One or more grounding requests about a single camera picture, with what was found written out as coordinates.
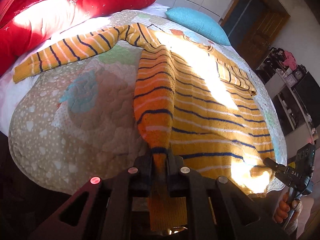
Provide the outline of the person's right hand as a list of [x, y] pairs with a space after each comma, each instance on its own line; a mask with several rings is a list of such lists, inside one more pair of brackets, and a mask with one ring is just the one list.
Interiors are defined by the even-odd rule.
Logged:
[[285, 193], [282, 200], [279, 202], [278, 207], [274, 213], [274, 220], [281, 224], [285, 219], [289, 217], [289, 211], [294, 210], [289, 224], [297, 223], [298, 217], [303, 209], [303, 204], [300, 200], [294, 200], [291, 204], [288, 204], [289, 194]]

